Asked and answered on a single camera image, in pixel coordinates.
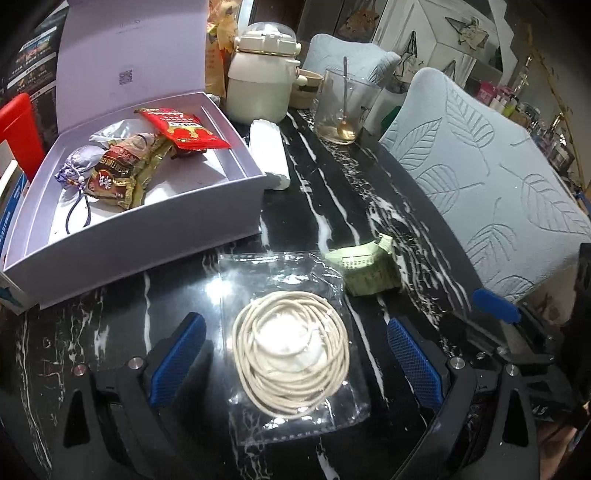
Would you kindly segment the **brown gold snack packet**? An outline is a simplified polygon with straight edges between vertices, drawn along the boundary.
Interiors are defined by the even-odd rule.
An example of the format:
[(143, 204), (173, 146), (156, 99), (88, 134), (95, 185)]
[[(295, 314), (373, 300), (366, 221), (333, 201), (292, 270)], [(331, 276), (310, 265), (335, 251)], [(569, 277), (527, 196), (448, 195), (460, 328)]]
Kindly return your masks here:
[(140, 206), (155, 171), (173, 150), (161, 134), (137, 133), (109, 147), (94, 167), (86, 193), (129, 210)]

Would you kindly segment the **long red snack packet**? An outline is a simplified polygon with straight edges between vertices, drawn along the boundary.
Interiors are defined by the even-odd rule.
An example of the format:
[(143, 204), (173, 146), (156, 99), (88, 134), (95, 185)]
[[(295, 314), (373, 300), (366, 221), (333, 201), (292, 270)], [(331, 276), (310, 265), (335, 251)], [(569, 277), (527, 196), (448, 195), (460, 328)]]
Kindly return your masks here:
[(228, 141), (205, 128), (193, 114), (167, 108), (138, 108), (135, 113), (147, 120), (180, 150), (206, 151), (230, 148)]

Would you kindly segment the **light blue leaf cushion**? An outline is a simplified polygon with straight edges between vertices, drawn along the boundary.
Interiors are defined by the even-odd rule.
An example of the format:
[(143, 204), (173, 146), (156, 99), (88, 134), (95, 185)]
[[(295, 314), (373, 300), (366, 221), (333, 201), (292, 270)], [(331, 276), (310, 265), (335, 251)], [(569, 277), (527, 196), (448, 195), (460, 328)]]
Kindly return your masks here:
[(517, 302), (576, 264), (590, 220), (527, 130), (441, 71), (413, 78), (380, 140), (443, 216), (481, 282)]

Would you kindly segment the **purple sachet pouch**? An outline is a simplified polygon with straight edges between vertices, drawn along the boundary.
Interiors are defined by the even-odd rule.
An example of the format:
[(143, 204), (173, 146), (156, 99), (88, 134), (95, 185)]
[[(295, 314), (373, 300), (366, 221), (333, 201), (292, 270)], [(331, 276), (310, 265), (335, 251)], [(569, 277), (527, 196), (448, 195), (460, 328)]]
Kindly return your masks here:
[(69, 210), (64, 220), (67, 234), (72, 232), (71, 220), (78, 207), (81, 207), (85, 212), (84, 223), (81, 227), (87, 227), (91, 223), (92, 212), (86, 186), (94, 167), (98, 165), (105, 152), (104, 147), (95, 144), (78, 147), (67, 156), (63, 165), (54, 175), (65, 195), (64, 199), (69, 204)]

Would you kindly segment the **metal spoon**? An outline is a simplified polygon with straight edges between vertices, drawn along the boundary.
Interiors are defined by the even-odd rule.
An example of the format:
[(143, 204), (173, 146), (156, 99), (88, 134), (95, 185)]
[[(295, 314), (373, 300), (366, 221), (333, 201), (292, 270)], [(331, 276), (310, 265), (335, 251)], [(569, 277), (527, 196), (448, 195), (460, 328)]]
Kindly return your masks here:
[(342, 58), (342, 79), (344, 79), (344, 94), (342, 95), (342, 120), (337, 127), (339, 138), (345, 141), (353, 141), (356, 138), (355, 129), (348, 119), (348, 92), (349, 92), (349, 62), (348, 57)]

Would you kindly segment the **clear plastic packet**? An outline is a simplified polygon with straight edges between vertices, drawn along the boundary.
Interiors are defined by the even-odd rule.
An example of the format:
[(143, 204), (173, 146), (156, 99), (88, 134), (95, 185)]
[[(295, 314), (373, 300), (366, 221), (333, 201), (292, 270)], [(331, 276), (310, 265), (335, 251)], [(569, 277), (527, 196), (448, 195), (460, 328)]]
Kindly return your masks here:
[(111, 145), (122, 141), (133, 134), (143, 132), (144, 127), (144, 122), (140, 119), (120, 120), (93, 133), (88, 138), (88, 142), (91, 145), (108, 149)]

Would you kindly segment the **white folded tissue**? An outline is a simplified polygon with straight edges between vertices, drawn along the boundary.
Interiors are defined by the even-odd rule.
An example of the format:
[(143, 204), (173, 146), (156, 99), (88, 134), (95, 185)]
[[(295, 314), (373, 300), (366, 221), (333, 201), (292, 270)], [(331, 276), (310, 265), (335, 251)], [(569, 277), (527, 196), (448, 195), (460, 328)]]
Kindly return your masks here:
[(290, 186), (290, 171), (280, 127), (269, 120), (256, 119), (249, 127), (249, 152), (266, 175), (266, 190), (283, 191)]

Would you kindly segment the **blue white carton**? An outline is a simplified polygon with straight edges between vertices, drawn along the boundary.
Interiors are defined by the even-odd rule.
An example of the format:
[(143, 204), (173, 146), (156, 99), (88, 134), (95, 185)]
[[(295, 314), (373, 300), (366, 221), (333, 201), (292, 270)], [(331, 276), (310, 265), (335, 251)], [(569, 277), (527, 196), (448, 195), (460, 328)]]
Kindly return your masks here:
[(1, 306), (20, 314), (29, 306), (26, 294), (8, 277), (7, 256), (10, 238), (23, 196), (29, 187), (28, 179), (18, 164), (7, 140), (1, 142)]

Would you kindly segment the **glass measuring cup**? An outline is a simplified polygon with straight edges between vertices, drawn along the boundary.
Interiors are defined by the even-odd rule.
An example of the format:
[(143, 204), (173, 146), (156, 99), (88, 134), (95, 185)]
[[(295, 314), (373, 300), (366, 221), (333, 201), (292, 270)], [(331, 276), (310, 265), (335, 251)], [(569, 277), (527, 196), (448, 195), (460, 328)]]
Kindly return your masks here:
[(354, 143), (381, 90), (374, 83), (345, 75), (342, 69), (327, 69), (317, 96), (315, 134), (337, 145)]

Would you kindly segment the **far light blue cushion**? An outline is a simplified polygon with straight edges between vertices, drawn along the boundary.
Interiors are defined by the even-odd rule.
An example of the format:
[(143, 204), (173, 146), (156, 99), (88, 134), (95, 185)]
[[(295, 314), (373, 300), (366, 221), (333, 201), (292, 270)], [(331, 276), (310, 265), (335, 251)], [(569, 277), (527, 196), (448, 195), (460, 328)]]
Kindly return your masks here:
[(386, 85), (401, 61), (397, 53), (374, 43), (349, 42), (321, 33), (311, 38), (303, 68), (324, 75), (328, 69), (341, 70), (345, 57), (349, 76), (379, 87)]

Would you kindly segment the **red plastic container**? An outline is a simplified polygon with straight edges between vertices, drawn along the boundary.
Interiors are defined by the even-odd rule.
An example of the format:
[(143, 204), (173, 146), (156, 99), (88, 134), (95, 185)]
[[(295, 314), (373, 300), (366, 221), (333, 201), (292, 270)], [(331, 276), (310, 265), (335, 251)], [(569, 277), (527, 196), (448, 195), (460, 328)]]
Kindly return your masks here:
[(0, 130), (1, 141), (8, 142), (20, 168), (32, 182), (46, 153), (27, 93), (16, 95), (1, 108)]

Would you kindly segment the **cream ceramic lidded jar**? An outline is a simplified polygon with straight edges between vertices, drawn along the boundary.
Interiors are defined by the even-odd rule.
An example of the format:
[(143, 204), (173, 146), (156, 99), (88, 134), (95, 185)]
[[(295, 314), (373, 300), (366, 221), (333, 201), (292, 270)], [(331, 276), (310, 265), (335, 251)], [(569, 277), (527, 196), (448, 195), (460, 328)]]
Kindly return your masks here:
[(287, 115), (294, 85), (308, 83), (300, 74), (301, 44), (290, 27), (256, 22), (235, 37), (235, 56), (228, 69), (225, 114), (242, 124), (254, 120), (278, 123)]

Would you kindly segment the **hanging brown tote bag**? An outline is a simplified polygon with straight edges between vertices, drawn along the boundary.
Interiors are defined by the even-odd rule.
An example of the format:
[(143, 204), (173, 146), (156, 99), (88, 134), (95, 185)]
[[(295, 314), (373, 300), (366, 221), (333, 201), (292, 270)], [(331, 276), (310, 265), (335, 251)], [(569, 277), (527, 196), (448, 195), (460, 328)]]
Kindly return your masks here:
[(356, 10), (339, 27), (338, 36), (346, 41), (368, 42), (373, 37), (379, 19), (380, 14), (373, 9)]

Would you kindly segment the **lavender gift box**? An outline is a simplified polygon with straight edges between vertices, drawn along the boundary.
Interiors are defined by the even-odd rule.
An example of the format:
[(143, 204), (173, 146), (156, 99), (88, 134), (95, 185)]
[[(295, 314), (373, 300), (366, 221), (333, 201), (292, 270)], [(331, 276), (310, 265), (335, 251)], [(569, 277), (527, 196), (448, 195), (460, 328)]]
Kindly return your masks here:
[(206, 96), (204, 1), (73, 1), (58, 136), (3, 218), (15, 313), (259, 229), (263, 172)]

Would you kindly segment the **black printed package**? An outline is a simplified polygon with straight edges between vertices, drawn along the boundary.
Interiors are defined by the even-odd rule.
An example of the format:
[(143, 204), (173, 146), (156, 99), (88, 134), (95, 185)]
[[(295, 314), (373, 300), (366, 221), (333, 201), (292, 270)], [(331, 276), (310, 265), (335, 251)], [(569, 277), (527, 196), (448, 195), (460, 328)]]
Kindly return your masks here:
[(39, 135), (48, 150), (58, 136), (57, 60), (69, 10), (63, 1), (34, 30), (1, 74), (1, 106), (21, 93), (30, 97)]

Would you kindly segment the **orange snack bag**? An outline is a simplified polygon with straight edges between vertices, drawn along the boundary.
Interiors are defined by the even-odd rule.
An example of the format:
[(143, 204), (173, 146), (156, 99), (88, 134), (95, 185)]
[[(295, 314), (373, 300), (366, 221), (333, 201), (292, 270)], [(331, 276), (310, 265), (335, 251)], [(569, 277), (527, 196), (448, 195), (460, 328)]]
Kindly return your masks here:
[(229, 64), (235, 54), (240, 6), (242, 2), (235, 0), (209, 2), (205, 41), (205, 92), (221, 98), (226, 96)]

